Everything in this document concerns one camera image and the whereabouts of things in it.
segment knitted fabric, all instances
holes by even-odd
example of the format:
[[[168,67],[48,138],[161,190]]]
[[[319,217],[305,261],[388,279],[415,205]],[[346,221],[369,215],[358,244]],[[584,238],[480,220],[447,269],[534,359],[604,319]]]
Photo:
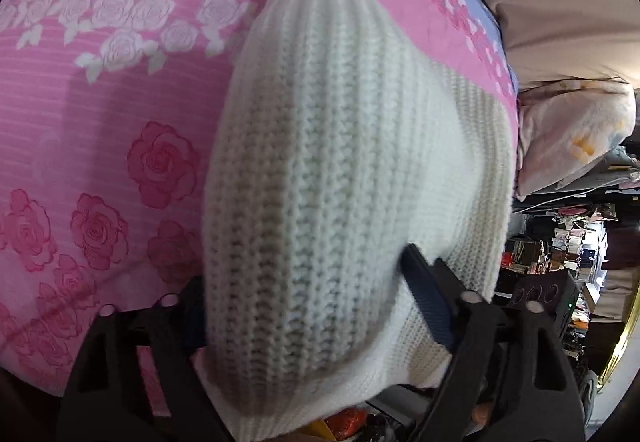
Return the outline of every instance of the knitted fabric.
[[[415,242],[489,297],[513,173],[499,102],[376,0],[268,0],[206,183],[199,371],[236,440],[424,382],[446,353],[399,253]]]

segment mattress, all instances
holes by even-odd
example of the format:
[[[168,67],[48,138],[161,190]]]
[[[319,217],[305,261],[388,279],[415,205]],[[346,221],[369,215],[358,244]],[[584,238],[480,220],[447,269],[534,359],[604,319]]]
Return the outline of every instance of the mattress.
[[[266,0],[2,0],[0,364],[63,393],[105,304],[202,270],[201,197],[234,61]],[[516,80],[481,0],[380,0],[517,134]],[[166,411],[140,351],[156,412]]]

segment black speaker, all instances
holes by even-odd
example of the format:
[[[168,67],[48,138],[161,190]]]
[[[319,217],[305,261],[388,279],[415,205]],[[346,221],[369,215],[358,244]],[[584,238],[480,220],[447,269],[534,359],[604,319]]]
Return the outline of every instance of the black speaker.
[[[562,337],[571,321],[579,294],[580,290],[568,269],[531,274],[517,282],[507,307],[524,309],[527,301],[537,301],[554,319],[556,331]]]

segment gold trim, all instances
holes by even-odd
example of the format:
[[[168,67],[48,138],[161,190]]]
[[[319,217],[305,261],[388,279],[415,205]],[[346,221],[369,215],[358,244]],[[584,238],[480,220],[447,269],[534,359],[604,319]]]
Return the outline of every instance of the gold trim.
[[[640,318],[640,285],[638,285],[638,290],[636,291],[636,297],[634,298],[634,303],[629,310],[626,321],[625,321],[625,329],[622,330],[620,334],[620,340],[618,340],[618,344],[613,349],[613,354],[609,359],[609,362],[604,368],[602,374],[598,377],[598,389],[601,389],[611,378],[611,374],[616,369],[617,364],[622,359],[622,355],[625,353],[626,344],[628,343],[631,334],[636,327],[636,323],[638,323],[638,319]]]

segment sweater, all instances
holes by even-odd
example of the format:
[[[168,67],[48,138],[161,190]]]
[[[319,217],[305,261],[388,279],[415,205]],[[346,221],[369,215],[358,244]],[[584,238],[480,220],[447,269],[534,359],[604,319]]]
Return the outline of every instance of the sweater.
[[[514,165],[500,103],[421,53],[377,0],[268,0],[204,202],[197,367],[236,440],[424,383],[447,353],[399,254],[414,242],[490,298]]]

